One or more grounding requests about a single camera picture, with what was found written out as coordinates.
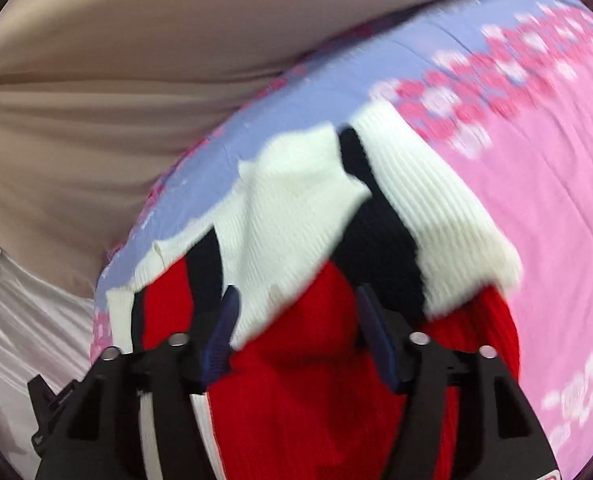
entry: beige curtain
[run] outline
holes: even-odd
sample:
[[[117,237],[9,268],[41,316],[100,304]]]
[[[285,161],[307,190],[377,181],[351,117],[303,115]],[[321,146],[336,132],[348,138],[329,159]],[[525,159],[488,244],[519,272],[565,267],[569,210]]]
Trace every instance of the beige curtain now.
[[[0,245],[91,297],[148,188],[303,52],[427,0],[10,0]]]

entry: brown cloth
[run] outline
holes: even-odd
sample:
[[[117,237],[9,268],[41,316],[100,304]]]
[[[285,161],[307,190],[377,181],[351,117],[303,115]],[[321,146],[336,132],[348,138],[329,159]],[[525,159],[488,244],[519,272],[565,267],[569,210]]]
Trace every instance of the brown cloth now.
[[[429,0],[10,0],[0,246],[91,297],[148,189],[299,55]]]

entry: white knit fabric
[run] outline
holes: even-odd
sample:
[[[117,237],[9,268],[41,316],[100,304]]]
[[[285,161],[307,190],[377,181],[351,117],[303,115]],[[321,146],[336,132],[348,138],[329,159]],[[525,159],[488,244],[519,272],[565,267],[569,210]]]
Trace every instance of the white knit fabric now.
[[[217,206],[154,243],[130,283],[107,293],[114,342],[131,351],[134,292],[152,283],[214,226],[224,286],[241,293],[232,345],[241,348],[296,300],[337,245],[368,188],[343,171],[331,124],[274,137]]]
[[[442,316],[481,285],[505,292],[521,280],[521,260],[474,193],[388,102],[351,120],[385,197],[417,242],[425,313]]]

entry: floral pattern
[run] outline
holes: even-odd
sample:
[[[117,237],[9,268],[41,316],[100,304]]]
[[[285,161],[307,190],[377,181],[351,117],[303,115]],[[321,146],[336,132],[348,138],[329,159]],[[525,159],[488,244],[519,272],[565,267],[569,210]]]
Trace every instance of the floral pattern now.
[[[561,390],[548,393],[541,402],[544,410],[561,410],[563,423],[555,427],[548,439],[557,452],[570,438],[573,428],[583,427],[593,415],[593,353],[585,363],[585,369],[573,375]]]
[[[390,78],[369,89],[373,100],[395,104],[428,142],[447,141],[467,158],[477,158],[492,141],[489,115],[512,120],[537,101],[556,96],[553,78],[577,79],[575,66],[593,55],[593,17],[558,2],[539,4],[545,14],[515,14],[516,29],[481,27],[488,51],[439,50],[436,68],[419,80]]]

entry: silver screw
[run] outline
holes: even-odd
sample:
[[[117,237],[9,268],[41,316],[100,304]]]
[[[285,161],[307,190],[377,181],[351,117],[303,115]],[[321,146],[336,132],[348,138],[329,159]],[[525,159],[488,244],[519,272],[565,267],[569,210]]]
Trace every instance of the silver screw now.
[[[176,334],[172,334],[168,338],[168,345],[170,346],[183,346],[187,344],[190,340],[190,336],[185,332],[177,332]]]
[[[483,345],[479,349],[479,353],[486,359],[494,359],[497,356],[496,349],[490,345]]]
[[[430,342],[430,336],[423,332],[412,332],[410,334],[410,341],[415,345],[427,345]]]
[[[104,361],[113,361],[119,355],[121,355],[121,350],[115,346],[108,346],[103,352],[100,353],[100,358]]]

